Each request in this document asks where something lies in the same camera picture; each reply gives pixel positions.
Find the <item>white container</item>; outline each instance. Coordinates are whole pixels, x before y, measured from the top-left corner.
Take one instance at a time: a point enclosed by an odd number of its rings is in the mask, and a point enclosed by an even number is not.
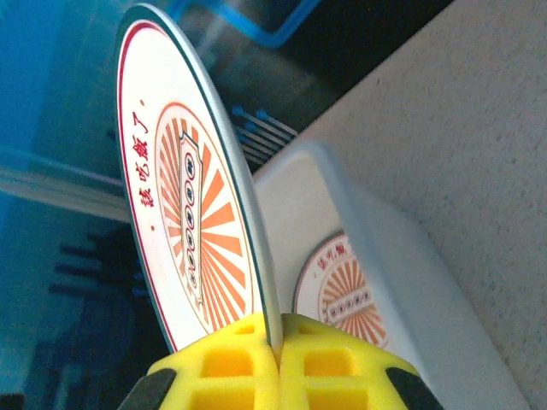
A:
[[[528,409],[426,233],[345,178],[322,143],[294,143],[255,174],[283,313],[326,237],[344,230],[390,338],[447,409]]]

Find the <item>beige wall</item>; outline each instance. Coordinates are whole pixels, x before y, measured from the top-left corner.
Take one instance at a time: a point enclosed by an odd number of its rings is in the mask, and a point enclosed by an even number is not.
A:
[[[535,409],[546,133],[547,3],[456,0],[300,137],[328,142],[351,179],[423,225]]]

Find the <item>chinese characters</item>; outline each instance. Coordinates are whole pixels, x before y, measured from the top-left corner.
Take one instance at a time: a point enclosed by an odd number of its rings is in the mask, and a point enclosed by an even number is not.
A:
[[[140,100],[140,105],[144,106],[144,101]],[[148,127],[143,121],[139,119],[135,111],[132,112],[133,116],[133,150],[138,155],[138,161],[135,161],[135,172],[138,175],[138,179],[145,183],[148,182],[150,176],[150,169],[148,166],[148,142],[145,140],[146,134],[148,134]],[[145,186],[138,188],[138,195],[140,196],[140,203],[146,208],[154,207],[154,198],[151,195],[151,189]]]
[[[338,257],[346,255],[347,250],[343,243],[337,243],[334,249],[329,249],[324,256],[320,257],[317,261],[317,266],[325,271],[328,265],[335,261]]]

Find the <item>coaster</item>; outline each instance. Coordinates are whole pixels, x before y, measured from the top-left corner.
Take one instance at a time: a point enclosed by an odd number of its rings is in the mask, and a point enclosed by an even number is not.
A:
[[[282,343],[273,263],[252,178],[195,50],[139,4],[116,43],[118,142],[152,300],[173,351],[263,311]]]
[[[380,348],[388,347],[367,276],[344,232],[329,237],[308,258],[298,280],[293,311]]]

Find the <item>orange sunburst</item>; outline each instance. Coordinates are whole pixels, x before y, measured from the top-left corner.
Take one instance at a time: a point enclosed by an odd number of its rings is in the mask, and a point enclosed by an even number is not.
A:
[[[381,317],[355,257],[332,269],[320,291],[321,321],[376,346],[387,344]]]
[[[201,122],[182,104],[164,109],[156,135],[157,183],[162,219],[180,282],[203,328],[216,331],[250,313],[252,264],[243,240],[244,224],[222,157]],[[201,163],[199,295],[185,274],[185,236],[181,221],[180,136],[196,143]]]

